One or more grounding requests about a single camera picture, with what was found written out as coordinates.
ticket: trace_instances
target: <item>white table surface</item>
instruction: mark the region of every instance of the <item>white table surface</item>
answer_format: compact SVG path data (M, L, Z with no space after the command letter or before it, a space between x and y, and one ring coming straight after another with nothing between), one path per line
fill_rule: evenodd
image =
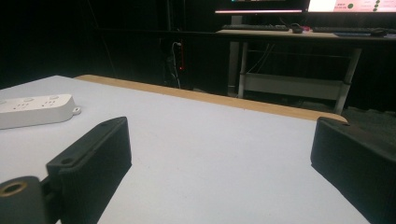
M126 116L133 166L100 223L368 223L311 167L314 121L57 76L0 99L61 93L80 115L0 130L0 182L43 179L84 133Z

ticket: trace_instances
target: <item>desk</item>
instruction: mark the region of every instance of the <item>desk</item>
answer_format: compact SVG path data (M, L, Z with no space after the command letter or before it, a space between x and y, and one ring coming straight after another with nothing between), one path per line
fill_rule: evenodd
M2 130L0 182L44 178L45 164L93 126L126 116L133 167L100 223L368 223L311 167L314 120L149 91L66 77L1 90L0 98L69 92L82 112Z
M304 32L302 34L293 34L288 32L274 32L274 31L238 31L238 30L221 30L218 34L235 34L235 35L258 35L262 36L263 40L267 37L279 36L282 38L289 38L291 41L293 38L305 38L306 40L312 40L312 45L316 44L318 40L339 40L343 42L347 37L339 37L334 34L321 34ZM389 42L390 40L396 43L396 38L373 38L373 37L361 37L365 41L372 40L374 42ZM358 65L359 57L361 56L361 46L346 46L346 48L351 49L349 65L346 70L346 74L343 80L320 80L320 79L307 79L301 77L284 77L284 76L272 76L264 74L253 74L248 73L246 69L247 57L248 57L248 42L244 42L242 49L242 62L241 70L239 73L239 88L238 96L243 98L244 90L248 91L264 91L278 94L289 94L298 95L303 97L315 97L319 99L335 100L334 113L341 114L345 101L347 99L347 94L349 92L350 85L352 83L352 78L355 73L355 69ZM230 74L229 79L231 82L234 81L234 73L237 66L235 62L235 56L237 56L238 46L232 46L230 53Z

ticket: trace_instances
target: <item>electrical outlet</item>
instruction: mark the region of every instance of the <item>electrical outlet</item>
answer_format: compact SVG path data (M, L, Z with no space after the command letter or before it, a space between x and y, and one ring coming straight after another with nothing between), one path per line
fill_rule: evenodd
M62 122L80 112L70 94L4 99L0 100L0 129Z

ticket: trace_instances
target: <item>keyboard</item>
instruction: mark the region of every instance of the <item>keyboard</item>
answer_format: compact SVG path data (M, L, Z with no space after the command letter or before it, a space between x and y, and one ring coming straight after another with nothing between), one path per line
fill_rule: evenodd
M252 31L288 31L289 28L285 25L246 25L234 24L223 25L223 30L252 30Z
M312 27L315 33L348 33L348 34L370 34L373 30L378 28L356 28L356 27ZM390 35L395 35L396 30L384 29Z

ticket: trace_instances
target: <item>wooden table edge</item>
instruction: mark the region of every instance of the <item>wooden table edge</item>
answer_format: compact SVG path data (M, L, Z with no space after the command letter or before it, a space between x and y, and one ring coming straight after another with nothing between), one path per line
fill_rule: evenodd
M233 106L233 107L238 107L238 108L243 108L243 109L248 109L248 110L254 110L254 111L259 111L259 112L264 112L264 113L270 113L270 114L276 114L276 115L281 115L281 116L297 118L297 119L317 120L319 117L326 117L326 118L331 118L331 119L338 119L341 121L347 121L342 116L339 116L336 114L331 114L331 113L326 113L326 112L307 110L307 109L295 108L295 107L284 106L284 105L273 105L273 104L249 101L249 100L238 99L238 98L233 98L233 97L213 95L213 94L204 93L204 92L185 91L185 90L180 90L180 89L150 85L150 84L146 84L146 83L134 82L134 81L129 81L129 80L116 79L116 78L112 78L112 77L99 77L96 75L82 75L79 77L75 77L75 79L109 85L109 86L122 87L122 88L126 88L126 89L133 89L133 90L138 90L138 91L149 91L149 92L155 92L155 93L159 93L159 94L172 95L172 96L176 96L176 97L197 100L197 101L202 101L202 102L207 102L207 103L212 103L212 104L228 105L228 106Z

